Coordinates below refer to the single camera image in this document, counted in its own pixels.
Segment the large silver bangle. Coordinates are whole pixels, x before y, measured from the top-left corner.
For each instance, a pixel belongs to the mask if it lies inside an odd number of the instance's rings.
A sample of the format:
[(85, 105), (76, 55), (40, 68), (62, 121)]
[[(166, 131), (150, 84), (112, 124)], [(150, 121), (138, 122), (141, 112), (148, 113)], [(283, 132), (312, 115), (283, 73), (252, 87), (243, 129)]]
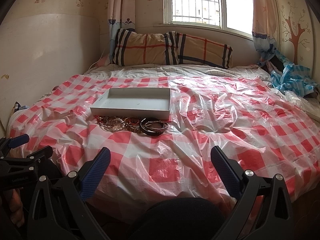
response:
[(167, 129), (168, 124), (162, 121), (147, 121), (144, 124), (144, 127), (148, 131), (160, 133), (164, 132)]

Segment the red white checkered plastic sheet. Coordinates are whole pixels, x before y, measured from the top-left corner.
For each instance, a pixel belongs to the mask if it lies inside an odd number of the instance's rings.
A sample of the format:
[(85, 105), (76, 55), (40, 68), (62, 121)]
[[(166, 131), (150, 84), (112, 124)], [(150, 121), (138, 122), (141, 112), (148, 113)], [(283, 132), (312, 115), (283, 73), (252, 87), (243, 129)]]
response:
[[(153, 138), (99, 126), (90, 106), (110, 88), (129, 87), (170, 88), (170, 121), (163, 134)], [(110, 165), (89, 202), (122, 218), (175, 197), (201, 197), (227, 213), (234, 200), (210, 161), (216, 145), (258, 176), (281, 174), (291, 200), (319, 182), (319, 128), (257, 78), (75, 75), (12, 116), (8, 135), (24, 133), (30, 140), (13, 155), (26, 157), (51, 146), (63, 173), (108, 148)]]

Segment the white shallow cardboard tray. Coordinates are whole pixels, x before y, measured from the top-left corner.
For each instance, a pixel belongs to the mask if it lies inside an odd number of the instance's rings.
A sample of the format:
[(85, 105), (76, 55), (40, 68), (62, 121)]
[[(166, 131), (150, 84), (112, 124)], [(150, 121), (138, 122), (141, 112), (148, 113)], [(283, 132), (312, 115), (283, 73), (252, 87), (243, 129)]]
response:
[(170, 88), (110, 88), (90, 107), (96, 116), (124, 116), (168, 120)]

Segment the left plaid pillow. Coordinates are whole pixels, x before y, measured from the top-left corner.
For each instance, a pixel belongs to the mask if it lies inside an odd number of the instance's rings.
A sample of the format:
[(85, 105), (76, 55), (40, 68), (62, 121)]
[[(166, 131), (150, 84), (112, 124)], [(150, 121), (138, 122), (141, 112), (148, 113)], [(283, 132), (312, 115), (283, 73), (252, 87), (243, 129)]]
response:
[(176, 33), (138, 34), (119, 29), (115, 37), (115, 48), (111, 62), (127, 67), (141, 64), (178, 64)]

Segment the plaid pillow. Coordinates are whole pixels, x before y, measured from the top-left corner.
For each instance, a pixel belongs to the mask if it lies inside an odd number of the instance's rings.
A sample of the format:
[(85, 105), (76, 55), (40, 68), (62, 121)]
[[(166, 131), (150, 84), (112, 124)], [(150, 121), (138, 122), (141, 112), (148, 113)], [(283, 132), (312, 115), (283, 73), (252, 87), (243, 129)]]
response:
[(175, 44), (179, 64), (207, 65), (228, 69), (233, 67), (230, 45), (206, 38), (176, 33)]
[(127, 67), (141, 64), (178, 64), (176, 33), (138, 34), (119, 29), (115, 37), (115, 48), (111, 62)]

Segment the blue checkered plastic sheet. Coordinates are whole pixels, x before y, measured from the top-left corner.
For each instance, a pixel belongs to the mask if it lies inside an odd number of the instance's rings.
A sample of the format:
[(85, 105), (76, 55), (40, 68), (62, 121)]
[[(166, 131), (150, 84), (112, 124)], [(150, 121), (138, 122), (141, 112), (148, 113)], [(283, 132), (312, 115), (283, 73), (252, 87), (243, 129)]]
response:
[(270, 75), (273, 87), (283, 94), (292, 91), (304, 97), (319, 89), (308, 67), (291, 62), (278, 50), (273, 53), (262, 52), (259, 65)]

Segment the right plaid pillow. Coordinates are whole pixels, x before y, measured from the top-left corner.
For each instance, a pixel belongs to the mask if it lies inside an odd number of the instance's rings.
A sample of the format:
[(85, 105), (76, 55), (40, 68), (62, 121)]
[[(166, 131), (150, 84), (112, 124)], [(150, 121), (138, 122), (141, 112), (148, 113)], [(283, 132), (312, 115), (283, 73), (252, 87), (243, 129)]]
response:
[(176, 33), (175, 44), (179, 64), (207, 65), (228, 69), (233, 67), (230, 45), (206, 38)]

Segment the left pink curtain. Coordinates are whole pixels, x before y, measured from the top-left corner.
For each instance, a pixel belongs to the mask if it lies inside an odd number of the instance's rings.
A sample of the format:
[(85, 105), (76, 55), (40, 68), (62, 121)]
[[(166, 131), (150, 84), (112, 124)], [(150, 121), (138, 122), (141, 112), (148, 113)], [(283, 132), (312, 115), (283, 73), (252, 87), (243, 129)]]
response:
[(118, 29), (135, 31), (135, 0), (108, 0), (108, 26), (110, 35), (110, 52), (115, 50)]

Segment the pink curtain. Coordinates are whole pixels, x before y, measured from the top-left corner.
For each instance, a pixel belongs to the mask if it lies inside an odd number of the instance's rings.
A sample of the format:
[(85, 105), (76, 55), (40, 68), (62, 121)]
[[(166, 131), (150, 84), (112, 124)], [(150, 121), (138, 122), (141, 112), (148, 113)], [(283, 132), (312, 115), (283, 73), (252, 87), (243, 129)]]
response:
[(272, 59), (278, 48), (279, 16), (276, 0), (253, 0), (253, 43), (260, 54), (258, 65)]
[(135, 0), (108, 0), (108, 26), (110, 35), (110, 52), (115, 50), (118, 29), (135, 31)]

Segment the right pink curtain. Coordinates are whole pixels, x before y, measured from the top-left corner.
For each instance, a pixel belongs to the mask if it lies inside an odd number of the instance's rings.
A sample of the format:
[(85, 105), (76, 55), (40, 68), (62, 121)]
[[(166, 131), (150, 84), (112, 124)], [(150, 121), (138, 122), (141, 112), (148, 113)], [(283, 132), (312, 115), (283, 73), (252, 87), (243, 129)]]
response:
[(276, 0), (253, 0), (253, 43), (260, 54), (258, 65), (272, 59), (278, 48), (279, 16)]

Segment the white wall panel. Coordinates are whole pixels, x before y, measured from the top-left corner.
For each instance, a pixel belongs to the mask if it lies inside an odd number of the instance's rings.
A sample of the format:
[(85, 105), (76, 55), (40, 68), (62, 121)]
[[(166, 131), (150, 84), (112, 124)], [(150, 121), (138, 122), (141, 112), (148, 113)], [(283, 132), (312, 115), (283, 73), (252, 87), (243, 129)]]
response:
[(42, 14), (1, 24), (3, 127), (15, 102), (31, 106), (99, 56), (99, 22), (92, 17)]

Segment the tree wall sticker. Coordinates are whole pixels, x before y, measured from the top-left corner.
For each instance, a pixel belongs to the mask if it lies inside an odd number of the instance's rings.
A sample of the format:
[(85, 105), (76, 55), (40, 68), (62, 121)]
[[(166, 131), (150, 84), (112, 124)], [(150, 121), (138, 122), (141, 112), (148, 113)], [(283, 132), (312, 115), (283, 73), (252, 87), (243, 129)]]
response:
[(287, 2), (287, 5), (281, 5), (281, 43), (291, 44), (293, 46), (294, 64), (304, 61), (303, 51), (309, 52), (311, 27), (307, 19), (307, 9), (299, 8), (295, 2)]

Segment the window with white frame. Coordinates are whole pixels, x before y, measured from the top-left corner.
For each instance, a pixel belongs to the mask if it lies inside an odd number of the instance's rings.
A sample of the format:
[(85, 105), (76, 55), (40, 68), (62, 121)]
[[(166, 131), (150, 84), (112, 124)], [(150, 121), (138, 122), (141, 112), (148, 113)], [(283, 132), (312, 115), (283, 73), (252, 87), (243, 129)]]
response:
[(253, 0), (163, 0), (164, 22), (207, 26), (251, 37)]

